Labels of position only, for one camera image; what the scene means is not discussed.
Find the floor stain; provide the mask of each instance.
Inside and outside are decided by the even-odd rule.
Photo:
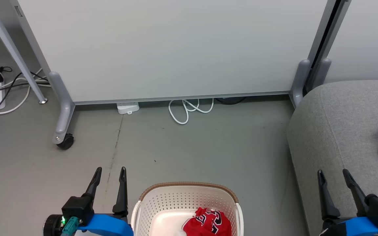
[[[289,163],[287,163],[286,165],[287,165],[287,168],[286,168],[285,173],[287,173],[287,176],[285,177],[284,192],[282,193],[282,199],[281,199],[281,203],[279,204],[279,211],[278,212],[282,212],[282,206],[284,205],[285,194],[287,193],[287,188],[288,188],[288,178],[291,174],[291,169],[290,169]]]
[[[115,162],[115,158],[116,158],[116,155],[117,155],[117,144],[119,143],[119,135],[120,135],[120,129],[122,128],[123,117],[124,117],[124,115],[122,115],[122,119],[120,120],[120,126],[119,126],[119,129],[117,130],[117,138],[116,138],[116,144],[115,144],[115,151],[113,152],[112,159],[111,159],[111,164],[109,166],[109,175],[108,175],[107,185],[109,184],[110,174],[112,172],[113,164]]]

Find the white partition panel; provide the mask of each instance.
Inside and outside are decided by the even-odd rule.
[[[327,58],[325,83],[378,79],[378,1],[351,0]]]
[[[288,91],[326,0],[19,0],[75,102]]]

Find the laundry basket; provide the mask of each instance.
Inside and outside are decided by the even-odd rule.
[[[232,236],[243,236],[243,213],[236,195],[222,185],[198,182],[170,182],[147,188],[132,212],[134,235],[184,236],[182,226],[198,207],[224,212]]]

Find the gray concrete floor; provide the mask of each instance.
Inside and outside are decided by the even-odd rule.
[[[24,35],[12,31],[31,70],[39,65]],[[19,71],[0,43],[0,66]],[[120,168],[128,172],[129,209],[149,186],[168,181],[222,184],[240,199],[246,235],[307,235],[285,130],[293,112],[288,97],[257,97],[209,114],[192,112],[176,124],[167,102],[141,103],[132,115],[114,105],[78,107],[69,132],[75,144],[63,151],[51,143],[59,104],[50,88],[40,105],[31,93],[18,110],[0,115],[0,235],[40,235],[50,214],[60,214],[69,196],[85,191],[103,167],[94,209],[110,213]],[[13,89],[5,109],[26,88]],[[210,100],[202,105],[208,108]],[[183,119],[179,103],[173,107]]]

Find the gray cushion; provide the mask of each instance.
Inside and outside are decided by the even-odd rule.
[[[342,169],[365,194],[378,195],[378,81],[315,88],[295,110],[287,136],[310,235],[322,227],[319,169],[343,217],[355,216],[357,209]]]

